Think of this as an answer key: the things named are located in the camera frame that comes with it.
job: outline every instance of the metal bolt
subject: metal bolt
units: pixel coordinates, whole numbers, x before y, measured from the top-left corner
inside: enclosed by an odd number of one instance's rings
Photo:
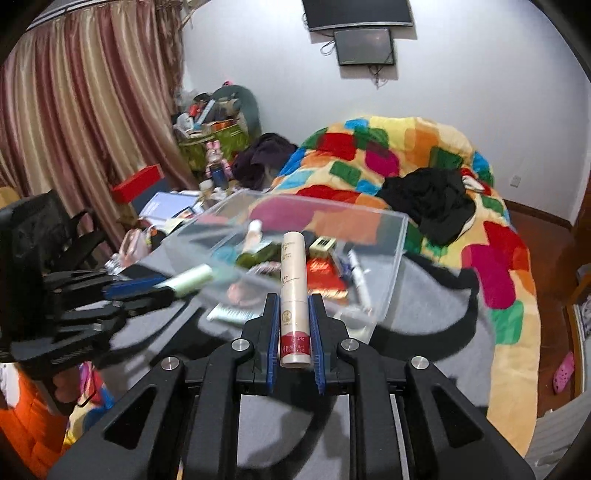
[[[414,356],[410,362],[417,370],[425,370],[429,366],[429,360],[423,356]]]
[[[354,338],[346,338],[340,345],[348,352],[354,352],[359,348],[359,342]]]
[[[174,370],[180,365],[180,361],[175,356],[168,356],[160,362],[160,366],[164,370]]]
[[[237,352],[243,352],[244,350],[247,350],[250,345],[251,343],[248,340],[238,338],[232,342],[232,349]]]

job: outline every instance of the lipstick tube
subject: lipstick tube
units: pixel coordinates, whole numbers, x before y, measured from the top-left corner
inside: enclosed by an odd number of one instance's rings
[[[286,233],[281,250],[281,366],[305,368],[311,359],[304,236]]]

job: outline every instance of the hand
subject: hand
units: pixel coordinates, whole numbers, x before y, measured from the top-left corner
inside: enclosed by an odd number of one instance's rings
[[[80,398],[80,371],[70,368],[53,377],[56,386],[56,400],[62,403],[75,402]]]

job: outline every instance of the bed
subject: bed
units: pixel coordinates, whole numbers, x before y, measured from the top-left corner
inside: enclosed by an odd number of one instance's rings
[[[485,186],[482,193],[467,190],[476,214],[463,235],[440,247],[409,224],[405,249],[446,267],[476,270],[496,338],[487,417],[525,455],[537,416],[541,328],[530,254],[494,189],[490,165],[470,141],[423,118],[373,116],[334,124],[302,144],[272,192],[386,209],[376,197],[384,178],[422,167],[462,169]]]

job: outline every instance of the clear storage bin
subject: clear storage bin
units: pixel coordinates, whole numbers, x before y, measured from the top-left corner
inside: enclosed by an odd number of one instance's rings
[[[255,219],[262,221],[264,241],[280,243],[286,232],[310,230],[317,236],[336,238],[336,249],[345,257],[350,249],[356,252],[365,273],[371,310],[361,308],[352,283],[348,284],[344,303],[325,298],[324,304],[329,315],[345,322],[351,337],[369,342],[375,325],[384,321],[393,297],[407,215],[298,195],[241,190],[172,233],[163,248],[176,273],[204,262],[219,270],[218,280],[202,291],[211,304],[261,312],[266,293],[279,293],[279,281],[248,273],[233,264],[242,250],[248,225]],[[237,284],[252,292],[252,308],[228,296],[228,289]]]

